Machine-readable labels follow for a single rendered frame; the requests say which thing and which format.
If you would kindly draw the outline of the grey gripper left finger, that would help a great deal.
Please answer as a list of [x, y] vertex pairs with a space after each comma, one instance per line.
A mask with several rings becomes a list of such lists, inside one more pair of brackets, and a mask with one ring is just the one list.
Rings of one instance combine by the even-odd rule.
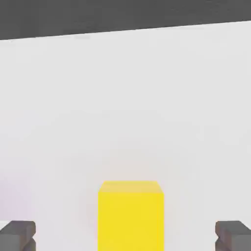
[[10, 221], [0, 230], [0, 251], [36, 251], [34, 221]]

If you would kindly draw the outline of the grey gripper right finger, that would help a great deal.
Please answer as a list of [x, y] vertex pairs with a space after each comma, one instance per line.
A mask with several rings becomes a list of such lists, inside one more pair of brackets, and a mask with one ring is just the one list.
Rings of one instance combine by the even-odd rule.
[[251, 251], [251, 229], [241, 221], [217, 221], [215, 251]]

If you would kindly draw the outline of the small yellow cube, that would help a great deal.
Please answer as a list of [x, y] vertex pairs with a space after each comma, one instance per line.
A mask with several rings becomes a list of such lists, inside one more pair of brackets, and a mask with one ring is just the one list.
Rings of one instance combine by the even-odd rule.
[[164, 251], [164, 193], [157, 181], [104, 181], [98, 251]]

